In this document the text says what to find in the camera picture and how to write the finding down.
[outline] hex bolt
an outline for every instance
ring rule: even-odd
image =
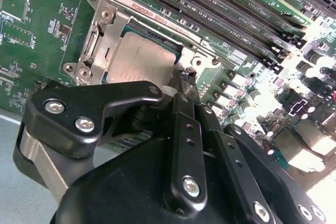
[[[44,105],[46,111],[51,114],[60,114],[65,110],[65,106],[58,101],[50,101]]]
[[[256,212],[257,216],[263,221],[263,222],[269,222],[270,221],[270,215],[266,208],[260,204],[259,202],[255,202],[254,205],[254,211]]]
[[[93,121],[85,116],[77,118],[75,121],[75,126],[77,129],[85,133],[89,133],[95,128]]]
[[[183,180],[183,188],[191,197],[197,197],[200,194],[200,187],[192,178],[185,178]]]

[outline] black bracket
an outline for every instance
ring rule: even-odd
[[[201,211],[207,201],[201,126],[194,119],[194,102],[177,93],[173,100],[167,180],[164,198],[181,216]]]
[[[70,158],[85,158],[94,153],[105,118],[119,117],[131,107],[157,105],[162,100],[162,91],[147,81],[43,89],[28,99],[23,123],[31,136],[58,152]],[[48,102],[61,104],[64,111],[48,112]],[[82,117],[94,124],[92,131],[75,126]]]

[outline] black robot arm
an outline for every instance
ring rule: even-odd
[[[14,161],[59,202],[51,223],[326,223],[242,128],[223,131],[193,87],[178,90],[139,81],[29,98]],[[94,167],[98,145],[142,130],[153,137]]]

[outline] green circuit board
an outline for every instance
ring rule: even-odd
[[[137,1],[157,10],[161,8],[151,0]],[[276,7],[290,12],[281,3]],[[26,99],[40,83],[56,80],[73,84],[61,66],[78,59],[94,11],[86,0],[0,0],[0,11],[0,106],[23,113]],[[229,58],[235,51],[223,47],[225,41],[212,38],[206,31],[198,33],[209,37],[224,57]],[[250,68],[242,69],[243,74],[254,72],[257,67],[252,57],[243,55],[243,59],[235,59],[232,61],[238,67],[243,61],[250,63]],[[258,69],[257,74],[262,74],[264,68],[258,66]],[[220,77],[222,71],[206,71],[200,86]]]
[[[257,88],[276,94],[298,79],[295,72],[274,74],[258,58],[276,60],[278,56],[270,45],[287,46],[281,35],[280,39],[275,38],[278,28],[291,34],[310,33],[310,38],[313,37],[310,48],[330,57],[335,55],[335,17],[307,6],[310,0],[135,1],[159,14],[165,10],[166,18],[206,38],[219,55],[219,61],[225,60],[219,68],[206,69],[199,77],[197,87],[203,103],[215,101],[214,93],[221,90],[223,81],[229,81],[232,71],[250,79],[249,85],[242,88],[240,95],[232,97],[233,102],[219,116],[223,124],[231,123],[229,114],[241,113],[239,103],[249,99],[246,95],[249,90]],[[0,106],[22,114],[29,95],[50,80],[74,86],[62,66],[78,61],[93,15],[94,10],[86,0],[0,0]],[[322,32],[314,35],[314,30],[309,31],[314,25]],[[305,89],[297,91],[309,96]],[[274,117],[270,113],[265,111],[263,116],[272,121]],[[277,132],[297,122],[287,115],[276,120],[280,124]],[[250,118],[249,123],[251,128],[246,131],[253,134],[258,123],[255,118]]]

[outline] metal plate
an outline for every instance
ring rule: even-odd
[[[302,136],[309,147],[322,155],[327,155],[336,147],[336,142],[323,135],[310,121],[302,120],[294,129]]]
[[[145,80],[162,87],[171,80],[175,58],[160,45],[128,32],[112,57],[107,82]]]

